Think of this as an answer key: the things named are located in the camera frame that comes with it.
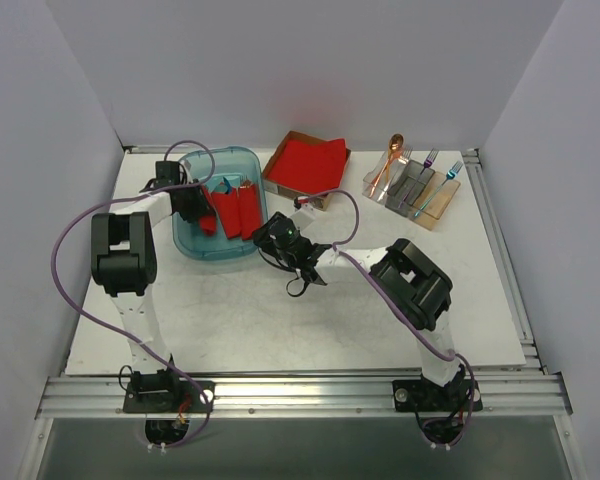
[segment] aluminum frame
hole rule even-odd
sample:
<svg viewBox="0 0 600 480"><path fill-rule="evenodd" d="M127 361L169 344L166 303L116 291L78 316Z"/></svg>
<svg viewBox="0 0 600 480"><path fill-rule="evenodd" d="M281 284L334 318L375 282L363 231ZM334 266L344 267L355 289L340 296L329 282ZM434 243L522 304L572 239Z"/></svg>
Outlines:
<svg viewBox="0 0 600 480"><path fill-rule="evenodd" d="M164 146L128 147L131 153L164 153ZM174 153L189 151L182 147ZM574 479L585 479L575 441L571 407L560 375L542 368L511 259L498 224L477 152L463 155L498 273L523 347L526 363L514 368L477 368L484 410L476 415L553 416ZM216 382L213 418L399 417L393 408L391 382L419 377L416 370L285 372L195 375ZM170 418L169 414L128 415L124 392L113 377L59 377L47 382L34 432L19 478L35 478L54 419Z"/></svg>

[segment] white wall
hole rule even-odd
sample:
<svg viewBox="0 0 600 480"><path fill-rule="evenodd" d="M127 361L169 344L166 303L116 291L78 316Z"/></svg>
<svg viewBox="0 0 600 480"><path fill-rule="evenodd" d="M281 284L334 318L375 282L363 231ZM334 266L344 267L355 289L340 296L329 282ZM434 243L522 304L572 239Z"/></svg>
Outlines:
<svg viewBox="0 0 600 480"><path fill-rule="evenodd" d="M47 0L124 144L483 145L562 0Z"/></svg>
<svg viewBox="0 0 600 480"><path fill-rule="evenodd" d="M43 0L0 0L0 479L15 478L75 315L49 273L54 238L110 193L122 151ZM62 252L77 298L84 228Z"/></svg>
<svg viewBox="0 0 600 480"><path fill-rule="evenodd" d="M566 0L483 152L540 354L600 478L600 0Z"/></svg>

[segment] red cloth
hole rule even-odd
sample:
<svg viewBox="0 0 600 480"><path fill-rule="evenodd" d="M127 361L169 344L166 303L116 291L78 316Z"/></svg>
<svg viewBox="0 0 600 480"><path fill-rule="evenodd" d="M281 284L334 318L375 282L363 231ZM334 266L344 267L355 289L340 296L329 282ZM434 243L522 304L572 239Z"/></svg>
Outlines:
<svg viewBox="0 0 600 480"><path fill-rule="evenodd" d="M254 230L262 225L260 202L255 184L238 188L238 208L242 240L249 240Z"/></svg>
<svg viewBox="0 0 600 480"><path fill-rule="evenodd" d="M343 138L319 145L291 139L268 178L303 193L319 193L340 186L346 161L347 146Z"/></svg>
<svg viewBox="0 0 600 480"><path fill-rule="evenodd" d="M222 228L227 238L240 235L240 210L238 208L238 190L231 189L231 193L211 192L213 206L218 212Z"/></svg>
<svg viewBox="0 0 600 480"><path fill-rule="evenodd" d="M209 190L207 190L207 187L203 185L202 191L204 192L204 196L207 198L207 202L209 202L209 204L213 207L213 200L211 199L211 195L209 194ZM206 217L199 218L198 225L207 237L215 235L216 230L218 229L215 212L212 215L207 215Z"/></svg>

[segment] white table surface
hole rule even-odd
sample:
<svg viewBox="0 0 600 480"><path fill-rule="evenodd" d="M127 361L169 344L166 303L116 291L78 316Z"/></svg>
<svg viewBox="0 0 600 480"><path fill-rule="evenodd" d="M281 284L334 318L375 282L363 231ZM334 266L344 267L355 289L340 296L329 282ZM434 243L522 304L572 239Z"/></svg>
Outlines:
<svg viewBox="0 0 600 480"><path fill-rule="evenodd" d="M255 150L264 167L272 150ZM414 152L422 161L427 152ZM524 364L502 283L469 179L462 183L435 230L430 232L361 195L362 178L381 152L353 152L343 187L360 206L360 230L352 248L412 240L453 281L449 312L456 350L474 366ZM154 175L162 155L127 154L114 197L131 196ZM459 152L440 152L435 167L446 171ZM293 212L291 200L266 194L269 215ZM303 233L331 243L348 236L353 208L337 196ZM176 364L191 372L260 372L418 368L415 340L363 281L310 286L291 298L292 274L265 264L256 254L221 263L183 256L172 240L171 221L153 230L158 257L155 306ZM85 309L122 326L102 287L93 280ZM117 374L131 361L127 340L81 318L66 367L70 375Z"/></svg>

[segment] blue plastic bin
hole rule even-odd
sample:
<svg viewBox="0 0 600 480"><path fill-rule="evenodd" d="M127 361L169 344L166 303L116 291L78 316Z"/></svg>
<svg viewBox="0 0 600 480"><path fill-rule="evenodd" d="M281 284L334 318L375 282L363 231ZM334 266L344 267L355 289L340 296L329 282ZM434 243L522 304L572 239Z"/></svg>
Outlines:
<svg viewBox="0 0 600 480"><path fill-rule="evenodd" d="M206 183L209 191L212 192L223 178L229 180L231 186L235 188L247 179L252 181L258 186L262 220L267 221L269 216L262 188L262 170L257 155L244 147L227 147L211 150L211 152L216 160L216 169ZM191 152L183 158L191 164L190 173L193 178L204 178L209 175L211 163L205 151ZM243 241L240 237L227 239L220 219L218 219L216 234L208 237L202 233L197 224L185 222L179 214L173 216L173 241L180 252L196 260L226 260L256 251L256 246L251 240Z"/></svg>

